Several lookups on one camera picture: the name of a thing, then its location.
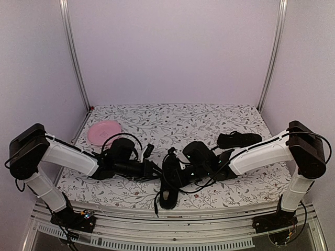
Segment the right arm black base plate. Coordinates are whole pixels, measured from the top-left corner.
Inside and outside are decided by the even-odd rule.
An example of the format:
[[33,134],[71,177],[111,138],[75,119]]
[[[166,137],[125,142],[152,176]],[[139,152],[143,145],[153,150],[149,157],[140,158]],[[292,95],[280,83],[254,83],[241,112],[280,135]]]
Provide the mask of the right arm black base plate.
[[263,233],[289,227],[298,223],[295,212],[276,211],[274,213],[256,216],[252,219],[252,227],[256,233]]

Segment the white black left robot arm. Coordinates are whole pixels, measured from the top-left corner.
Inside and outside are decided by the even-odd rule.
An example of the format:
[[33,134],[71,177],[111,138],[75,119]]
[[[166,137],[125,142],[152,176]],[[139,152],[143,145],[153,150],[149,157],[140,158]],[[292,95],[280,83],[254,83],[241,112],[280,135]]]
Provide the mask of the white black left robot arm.
[[56,164],[79,172],[91,179],[105,180],[115,175],[135,181],[151,181],[162,176],[161,169],[148,158],[154,146],[148,144],[138,153],[139,140],[130,133],[117,133],[106,139],[99,153],[88,153],[48,134],[36,123],[9,145],[9,159],[4,166],[16,181],[21,180],[67,227],[78,217],[71,204],[49,177],[39,169],[41,162]]

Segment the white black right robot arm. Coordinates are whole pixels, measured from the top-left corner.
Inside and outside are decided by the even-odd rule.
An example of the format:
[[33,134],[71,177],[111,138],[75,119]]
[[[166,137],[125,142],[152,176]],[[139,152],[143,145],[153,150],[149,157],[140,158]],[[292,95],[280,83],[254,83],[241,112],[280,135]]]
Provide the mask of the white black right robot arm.
[[325,174],[330,157],[325,156],[324,144],[328,143],[325,137],[295,120],[286,130],[265,141],[244,147],[224,146],[219,155],[203,142],[193,141],[183,149],[183,155],[192,167],[200,168],[217,181],[235,179],[261,167],[293,161],[296,170],[280,197],[278,211],[270,220],[275,228],[282,228],[290,221],[291,214],[313,182]]

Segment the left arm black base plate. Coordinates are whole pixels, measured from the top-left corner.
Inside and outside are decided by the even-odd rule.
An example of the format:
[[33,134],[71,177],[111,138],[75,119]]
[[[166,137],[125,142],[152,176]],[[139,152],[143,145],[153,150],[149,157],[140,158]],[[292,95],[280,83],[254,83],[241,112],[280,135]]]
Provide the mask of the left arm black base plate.
[[66,229],[93,233],[96,217],[88,211],[77,213],[72,209],[65,208],[59,212],[53,212],[50,222]]

